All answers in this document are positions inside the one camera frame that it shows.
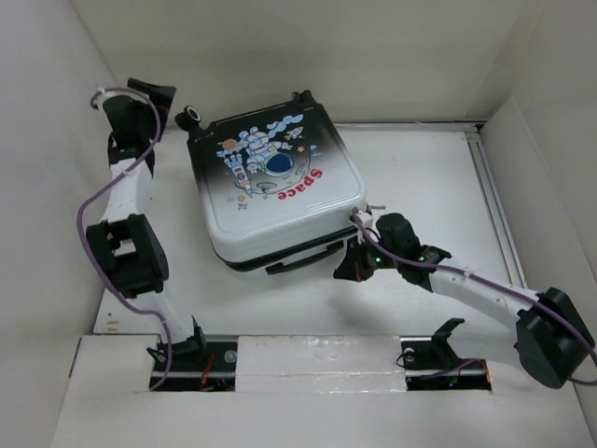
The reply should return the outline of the black suitcase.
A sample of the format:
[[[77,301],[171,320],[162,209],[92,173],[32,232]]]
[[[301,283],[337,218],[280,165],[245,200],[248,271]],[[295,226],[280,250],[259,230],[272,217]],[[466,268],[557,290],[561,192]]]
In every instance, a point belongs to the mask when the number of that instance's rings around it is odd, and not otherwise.
[[[233,271],[291,272],[356,234],[350,217],[368,205],[366,184],[310,91],[207,127],[191,105],[174,120],[187,133],[212,248]]]

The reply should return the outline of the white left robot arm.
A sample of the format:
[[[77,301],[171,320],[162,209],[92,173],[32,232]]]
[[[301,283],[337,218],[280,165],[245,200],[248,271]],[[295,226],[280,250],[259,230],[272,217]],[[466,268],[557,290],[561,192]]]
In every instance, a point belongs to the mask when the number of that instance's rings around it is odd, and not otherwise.
[[[90,105],[105,113],[111,132],[107,160],[111,180],[93,194],[108,197],[96,224],[80,225],[84,249],[108,291],[139,315],[153,315],[162,340],[149,354],[197,370],[207,361],[207,342],[192,315],[175,311],[166,291],[170,270],[165,251],[144,211],[160,141],[176,88],[129,78],[123,88],[97,91]]]

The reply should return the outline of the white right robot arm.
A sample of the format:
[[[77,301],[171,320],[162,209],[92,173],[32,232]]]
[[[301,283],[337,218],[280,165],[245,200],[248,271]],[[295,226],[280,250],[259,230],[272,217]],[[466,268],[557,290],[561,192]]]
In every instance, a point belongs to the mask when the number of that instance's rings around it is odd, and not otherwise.
[[[497,341],[480,336],[457,338],[452,332],[465,323],[452,317],[431,336],[410,343],[423,352],[405,363],[433,381],[484,360],[507,364],[539,384],[559,389],[578,384],[576,370],[585,359],[596,358],[596,343],[570,297],[550,287],[537,291],[490,279],[450,252],[421,244],[401,214],[374,218],[354,208],[350,221],[355,236],[333,276],[365,282],[379,270],[397,272],[407,283],[441,298],[450,298],[498,322],[507,331]]]

